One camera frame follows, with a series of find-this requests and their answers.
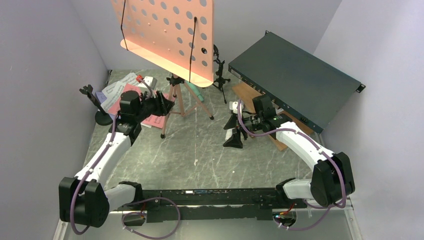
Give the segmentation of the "pink sheet music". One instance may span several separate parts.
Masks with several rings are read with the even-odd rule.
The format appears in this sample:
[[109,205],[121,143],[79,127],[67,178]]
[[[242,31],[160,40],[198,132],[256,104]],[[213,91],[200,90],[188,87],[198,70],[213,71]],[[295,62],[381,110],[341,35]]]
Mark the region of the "pink sheet music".
[[[116,112],[107,113],[113,116],[119,115],[119,119],[130,124],[144,124],[162,129],[165,126],[166,116],[151,115],[144,118],[144,97],[150,98],[159,90],[152,90],[148,87],[146,92],[143,92],[138,86],[127,84],[120,99],[115,104]],[[168,93],[163,95],[170,101],[174,102],[174,98]]]

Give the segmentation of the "green condenser microphone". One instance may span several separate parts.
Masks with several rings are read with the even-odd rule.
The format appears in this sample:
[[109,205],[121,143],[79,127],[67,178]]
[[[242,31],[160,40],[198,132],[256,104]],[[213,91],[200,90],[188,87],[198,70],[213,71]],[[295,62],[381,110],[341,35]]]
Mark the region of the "green condenser microphone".
[[194,92],[194,94],[199,98],[199,100],[203,103],[204,102],[204,97],[201,94],[201,92],[198,89],[198,87],[196,85],[194,85],[193,83],[191,83],[191,82],[188,82],[187,84],[190,87],[190,89]]

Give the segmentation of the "black tripod mic stand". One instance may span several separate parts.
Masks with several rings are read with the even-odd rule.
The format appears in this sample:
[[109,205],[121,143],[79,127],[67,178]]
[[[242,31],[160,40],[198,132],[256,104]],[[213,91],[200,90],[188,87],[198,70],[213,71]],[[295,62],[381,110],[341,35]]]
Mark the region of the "black tripod mic stand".
[[223,70],[224,70],[225,61],[224,60],[223,61],[220,60],[220,58],[219,58],[220,57],[220,52],[219,52],[218,47],[215,44],[213,45],[213,56],[214,56],[213,62],[216,63],[216,64],[218,64],[218,69],[215,72],[217,78],[213,81],[213,84],[212,85],[215,88],[217,88],[222,93],[223,102],[225,104],[227,104],[227,100],[226,100],[226,96],[225,96],[225,91],[224,91],[224,84],[226,82],[230,82],[231,80],[229,78],[224,78],[223,77]]

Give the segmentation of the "white sheet music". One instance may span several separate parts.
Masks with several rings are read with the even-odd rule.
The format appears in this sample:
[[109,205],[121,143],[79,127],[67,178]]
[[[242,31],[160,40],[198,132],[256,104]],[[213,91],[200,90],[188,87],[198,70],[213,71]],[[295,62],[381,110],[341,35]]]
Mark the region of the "white sheet music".
[[125,77],[123,77],[121,80],[119,80],[120,83],[123,84],[129,84],[132,86],[138,86],[139,82],[137,81],[137,75],[133,72],[127,74]]
[[108,113],[114,114],[117,111],[117,107],[115,105],[119,101],[121,94],[124,92],[126,86],[126,83],[118,81],[114,85],[104,88],[101,91],[101,107]]

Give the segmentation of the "purple sheet paper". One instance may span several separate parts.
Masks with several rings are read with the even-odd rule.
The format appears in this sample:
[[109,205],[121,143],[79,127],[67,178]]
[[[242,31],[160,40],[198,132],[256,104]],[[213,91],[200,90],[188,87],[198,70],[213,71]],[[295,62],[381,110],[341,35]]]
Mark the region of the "purple sheet paper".
[[95,95],[101,104],[107,100],[107,97],[102,91],[96,92]]

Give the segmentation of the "black round-base mic stand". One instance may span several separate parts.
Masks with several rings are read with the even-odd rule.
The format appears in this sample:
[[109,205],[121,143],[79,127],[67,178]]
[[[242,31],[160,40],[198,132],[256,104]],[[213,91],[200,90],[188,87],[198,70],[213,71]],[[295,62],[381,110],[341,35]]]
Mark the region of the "black round-base mic stand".
[[98,125],[108,126],[111,125],[113,120],[110,115],[102,108],[100,101],[93,93],[92,85],[88,84],[79,89],[79,92],[83,95],[87,96],[87,98],[93,103],[93,105],[97,108],[97,112],[95,113],[94,119]]

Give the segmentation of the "pink music stand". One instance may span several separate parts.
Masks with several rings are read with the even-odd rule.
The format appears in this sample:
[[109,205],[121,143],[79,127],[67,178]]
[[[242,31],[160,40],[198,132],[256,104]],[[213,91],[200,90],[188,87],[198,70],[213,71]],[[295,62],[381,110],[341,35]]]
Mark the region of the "pink music stand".
[[213,120],[188,83],[205,88],[214,82],[214,1],[113,0],[111,5],[121,47],[172,74],[168,95],[178,101],[177,114],[201,107]]

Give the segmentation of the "white handheld microphone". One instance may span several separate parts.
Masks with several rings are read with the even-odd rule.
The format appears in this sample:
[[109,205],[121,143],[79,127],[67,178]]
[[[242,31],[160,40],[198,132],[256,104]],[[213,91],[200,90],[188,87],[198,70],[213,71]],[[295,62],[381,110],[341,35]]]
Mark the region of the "white handheld microphone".
[[233,129],[227,129],[225,133],[225,141],[227,141],[233,135]]

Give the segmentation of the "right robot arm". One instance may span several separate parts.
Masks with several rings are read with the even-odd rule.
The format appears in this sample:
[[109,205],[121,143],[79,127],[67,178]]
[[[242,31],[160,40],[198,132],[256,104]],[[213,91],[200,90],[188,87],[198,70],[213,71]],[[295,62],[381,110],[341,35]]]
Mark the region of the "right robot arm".
[[348,195],[354,193],[355,182],[349,157],[335,153],[313,140],[285,113],[277,113],[266,95],[253,99],[254,112],[244,110],[244,103],[229,103],[230,118],[224,126],[227,136],[224,147],[243,148],[243,140],[270,136],[297,156],[311,169],[309,179],[290,178],[276,186],[276,203],[289,207],[295,200],[314,200],[319,208],[347,205]]

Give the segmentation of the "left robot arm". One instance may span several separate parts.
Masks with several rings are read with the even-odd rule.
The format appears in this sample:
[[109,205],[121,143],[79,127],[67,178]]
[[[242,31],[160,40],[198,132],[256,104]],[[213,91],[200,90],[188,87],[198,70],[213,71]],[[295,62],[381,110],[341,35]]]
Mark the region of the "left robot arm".
[[150,116],[167,116],[174,104],[161,91],[151,97],[134,90],[121,94],[117,116],[100,149],[82,170],[73,177],[64,177],[58,186],[59,218],[70,223],[77,235],[85,232],[77,225],[99,228],[111,211],[124,205],[137,210],[143,205],[141,184],[123,181],[109,190],[104,190],[104,185],[138,138],[141,123]]

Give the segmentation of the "wooden board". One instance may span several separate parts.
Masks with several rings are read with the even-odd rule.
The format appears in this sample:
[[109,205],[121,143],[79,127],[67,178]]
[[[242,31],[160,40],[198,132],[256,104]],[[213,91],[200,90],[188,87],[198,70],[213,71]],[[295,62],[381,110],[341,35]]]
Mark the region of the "wooden board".
[[[244,103],[244,110],[255,113],[255,108],[253,104],[253,98],[258,97],[262,95],[260,92],[253,89],[251,86],[246,84],[245,82],[240,82],[239,84],[232,87],[232,90],[238,96],[239,99],[241,99]],[[302,123],[300,120],[296,119],[293,115],[288,113],[286,110],[283,110],[282,108],[279,108],[276,110],[277,114],[286,114],[288,117],[290,117],[297,126],[307,135],[313,135],[315,132],[310,129],[308,126],[306,126],[304,123]]]

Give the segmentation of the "dark rack audio unit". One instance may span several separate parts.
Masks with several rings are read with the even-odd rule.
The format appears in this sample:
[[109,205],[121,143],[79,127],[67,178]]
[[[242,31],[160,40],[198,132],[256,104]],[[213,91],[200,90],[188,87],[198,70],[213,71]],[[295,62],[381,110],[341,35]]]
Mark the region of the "dark rack audio unit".
[[366,88],[271,31],[233,59],[228,71],[318,134]]

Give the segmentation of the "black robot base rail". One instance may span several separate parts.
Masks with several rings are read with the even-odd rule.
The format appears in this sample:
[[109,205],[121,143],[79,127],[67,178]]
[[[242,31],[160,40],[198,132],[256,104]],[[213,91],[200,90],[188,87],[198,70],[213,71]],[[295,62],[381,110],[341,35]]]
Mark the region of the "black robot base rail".
[[120,211],[144,211],[148,223],[181,220],[256,219],[271,221],[273,214],[304,209],[300,198],[289,199],[276,187],[143,190],[137,201]]

